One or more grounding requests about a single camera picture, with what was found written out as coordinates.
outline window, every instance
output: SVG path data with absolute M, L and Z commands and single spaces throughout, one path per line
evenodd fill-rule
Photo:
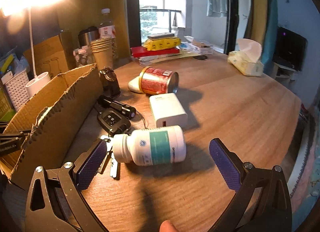
M 186 0 L 139 0 L 141 42 L 148 35 L 185 27 Z

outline blue gripper pad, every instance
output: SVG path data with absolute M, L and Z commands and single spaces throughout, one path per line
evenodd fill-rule
M 101 140 L 99 145 L 87 159 L 86 163 L 77 173 L 76 185 L 79 190 L 85 190 L 89 187 L 106 154 L 107 144 L 104 140 Z
M 209 144 L 210 155 L 216 166 L 218 167 L 229 189 L 238 192 L 241 187 L 240 173 L 230 160 L 225 150 L 228 151 L 226 147 L 222 148 L 222 146 L 216 141 L 216 139 L 213 139 Z

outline metal screw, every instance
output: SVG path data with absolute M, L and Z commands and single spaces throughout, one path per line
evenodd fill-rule
M 252 169 L 253 168 L 252 163 L 249 163 L 249 162 L 244 163 L 244 166 L 245 166 L 246 169 Z
M 281 171 L 282 171 L 282 168 L 281 168 L 279 165 L 276 165 L 276 166 L 275 166 L 275 170 L 276 170 L 277 172 L 281 172 Z
M 72 165 L 73 165 L 72 162 L 67 162 L 67 163 L 64 164 L 64 167 L 65 167 L 66 169 L 70 169 L 70 168 L 72 167 Z
M 38 166 L 38 167 L 36 168 L 36 172 L 41 172 L 42 170 L 43 170 L 42 166 Z

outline white pill bottle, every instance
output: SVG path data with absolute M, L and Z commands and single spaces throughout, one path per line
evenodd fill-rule
M 112 150 L 118 163 L 134 162 L 139 166 L 178 163 L 186 158 L 186 143 L 180 126 L 134 130 L 115 135 Z

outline white lamp base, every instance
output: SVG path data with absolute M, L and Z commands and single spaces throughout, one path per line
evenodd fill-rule
M 49 72 L 44 72 L 39 76 L 35 77 L 26 85 L 29 98 L 32 98 L 36 93 L 38 93 L 46 84 L 50 82 Z

